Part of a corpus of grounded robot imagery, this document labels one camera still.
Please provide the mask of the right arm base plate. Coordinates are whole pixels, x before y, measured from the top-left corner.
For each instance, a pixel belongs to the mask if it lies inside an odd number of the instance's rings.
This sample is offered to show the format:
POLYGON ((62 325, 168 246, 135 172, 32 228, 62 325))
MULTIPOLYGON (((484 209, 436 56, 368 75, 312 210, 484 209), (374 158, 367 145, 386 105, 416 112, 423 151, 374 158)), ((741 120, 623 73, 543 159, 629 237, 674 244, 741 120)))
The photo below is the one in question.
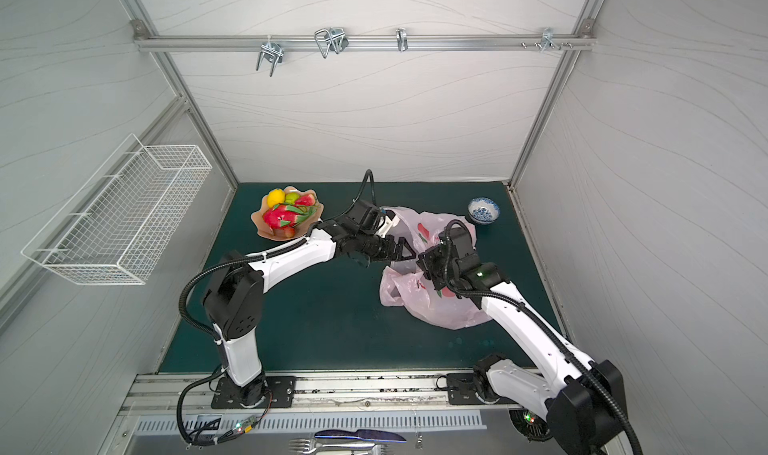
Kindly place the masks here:
POLYGON ((446 393, 450 406, 501 406, 515 405, 516 402, 499 396, 484 398, 476 388, 474 376, 469 372, 456 372, 441 375, 436 388, 446 393))

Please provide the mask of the pink dragon fruit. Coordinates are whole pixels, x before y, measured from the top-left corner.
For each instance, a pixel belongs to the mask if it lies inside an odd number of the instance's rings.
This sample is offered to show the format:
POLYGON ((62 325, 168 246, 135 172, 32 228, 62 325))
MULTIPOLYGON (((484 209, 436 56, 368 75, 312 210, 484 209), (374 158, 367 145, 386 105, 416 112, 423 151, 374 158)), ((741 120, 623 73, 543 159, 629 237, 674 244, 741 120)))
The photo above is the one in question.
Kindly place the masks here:
POLYGON ((262 215, 262 219, 270 229, 277 230, 296 227, 310 218, 313 213, 313 207, 280 204, 266 211, 262 215))

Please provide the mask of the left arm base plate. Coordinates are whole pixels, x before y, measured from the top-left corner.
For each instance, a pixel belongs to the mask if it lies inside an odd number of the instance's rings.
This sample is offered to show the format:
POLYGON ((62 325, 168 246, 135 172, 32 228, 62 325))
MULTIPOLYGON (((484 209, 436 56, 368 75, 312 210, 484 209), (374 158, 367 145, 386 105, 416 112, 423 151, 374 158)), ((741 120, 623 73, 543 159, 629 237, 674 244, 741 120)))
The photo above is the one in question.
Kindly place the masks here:
POLYGON ((293 403, 294 376, 261 375, 244 387, 228 376, 222 377, 214 390, 213 409, 290 408, 293 403))

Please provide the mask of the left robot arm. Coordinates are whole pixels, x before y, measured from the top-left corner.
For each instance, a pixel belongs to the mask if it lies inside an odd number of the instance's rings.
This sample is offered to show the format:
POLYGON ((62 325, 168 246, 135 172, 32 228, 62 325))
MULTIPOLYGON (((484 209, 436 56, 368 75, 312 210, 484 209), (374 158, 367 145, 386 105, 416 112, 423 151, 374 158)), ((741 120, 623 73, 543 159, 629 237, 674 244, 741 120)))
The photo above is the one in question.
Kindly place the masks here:
POLYGON ((417 251, 408 240, 390 233, 397 224, 389 219, 371 228, 335 220, 316 222, 294 242, 249 256, 226 257, 187 282, 179 296, 179 314, 214 341, 222 374, 237 390, 240 404, 254 406, 268 390, 256 338, 267 292, 339 255, 384 262, 416 259, 417 251))

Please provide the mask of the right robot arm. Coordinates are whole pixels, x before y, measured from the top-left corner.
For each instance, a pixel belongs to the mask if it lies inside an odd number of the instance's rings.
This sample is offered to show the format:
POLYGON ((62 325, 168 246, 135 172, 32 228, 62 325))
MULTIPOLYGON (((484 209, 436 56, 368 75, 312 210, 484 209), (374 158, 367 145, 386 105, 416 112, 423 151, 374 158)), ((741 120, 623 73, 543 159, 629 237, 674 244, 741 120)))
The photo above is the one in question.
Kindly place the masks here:
POLYGON ((436 288, 472 300, 538 369, 531 372, 488 357, 476 370, 479 397, 521 405, 567 454, 598 454, 619 434, 626 436, 632 453, 642 453, 618 368, 608 360, 595 362, 557 333, 495 264, 481 262, 464 242, 441 243, 419 255, 417 264, 436 288))

